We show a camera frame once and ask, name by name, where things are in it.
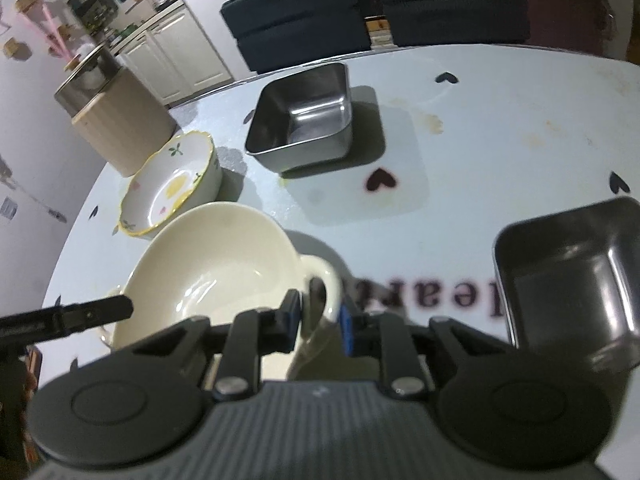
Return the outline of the cream ceramic bowl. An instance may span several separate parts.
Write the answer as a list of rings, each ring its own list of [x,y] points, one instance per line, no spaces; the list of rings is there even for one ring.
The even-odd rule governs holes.
[[[343,302],[340,276],[326,260],[301,255],[268,214],[236,203],[198,206],[152,240],[122,290],[128,320],[100,331],[119,350],[194,315],[215,325],[243,311],[275,309],[295,289],[303,299],[294,350],[265,359],[268,379],[291,379],[326,344]]]

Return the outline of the square steel container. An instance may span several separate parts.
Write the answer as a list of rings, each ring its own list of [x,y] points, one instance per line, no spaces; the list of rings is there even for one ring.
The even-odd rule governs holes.
[[[277,174],[344,158],[352,147],[348,68],[331,63],[277,79],[260,92],[247,155]]]
[[[494,263],[515,347],[593,373],[638,366],[638,200],[513,223],[495,240]]]

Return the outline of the floral yellow-rimmed bowl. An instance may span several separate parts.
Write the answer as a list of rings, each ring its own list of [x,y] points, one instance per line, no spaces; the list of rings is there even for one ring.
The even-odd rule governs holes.
[[[170,139],[131,178],[118,227],[150,240],[180,214],[216,200],[224,173],[213,137],[193,130]]]

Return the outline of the beige ribbed canister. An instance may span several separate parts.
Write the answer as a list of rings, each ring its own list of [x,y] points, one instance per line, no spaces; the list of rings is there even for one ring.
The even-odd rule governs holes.
[[[103,44],[74,64],[54,98],[80,136],[124,177],[177,130],[165,105]]]

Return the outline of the white kitchen cabinet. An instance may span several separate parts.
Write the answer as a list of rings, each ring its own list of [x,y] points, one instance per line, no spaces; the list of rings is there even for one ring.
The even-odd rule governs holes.
[[[166,106],[233,81],[224,61],[181,1],[144,22],[112,53]]]

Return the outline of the dark blue sofa left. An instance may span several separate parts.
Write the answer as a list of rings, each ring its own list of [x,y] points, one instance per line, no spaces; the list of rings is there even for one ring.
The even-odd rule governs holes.
[[[359,0],[229,0],[220,14],[258,74],[371,49]]]

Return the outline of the dark blue sofa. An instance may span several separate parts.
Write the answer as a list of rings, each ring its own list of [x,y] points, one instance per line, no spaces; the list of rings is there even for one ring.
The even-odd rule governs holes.
[[[371,49],[359,0],[229,0],[220,14],[258,74]]]
[[[527,0],[381,0],[398,47],[522,44],[529,38]]]

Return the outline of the dark blue sofa right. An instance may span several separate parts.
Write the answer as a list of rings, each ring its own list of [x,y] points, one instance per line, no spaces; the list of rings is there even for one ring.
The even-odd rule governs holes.
[[[522,44],[529,38],[527,0],[381,0],[398,47]]]

